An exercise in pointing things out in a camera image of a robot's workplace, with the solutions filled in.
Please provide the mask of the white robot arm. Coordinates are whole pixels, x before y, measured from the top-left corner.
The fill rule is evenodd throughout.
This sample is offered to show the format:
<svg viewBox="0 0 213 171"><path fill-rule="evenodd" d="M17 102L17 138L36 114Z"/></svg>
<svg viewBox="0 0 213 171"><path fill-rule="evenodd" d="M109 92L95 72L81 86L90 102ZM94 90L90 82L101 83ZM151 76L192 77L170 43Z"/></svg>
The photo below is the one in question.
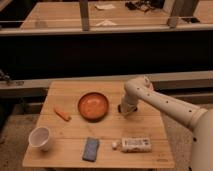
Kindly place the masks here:
<svg viewBox="0 0 213 171"><path fill-rule="evenodd" d="M126 81L124 90L120 103L123 115L134 112L140 100L162 111L193 132L189 171L213 171L213 109L161 94L146 76Z"/></svg>

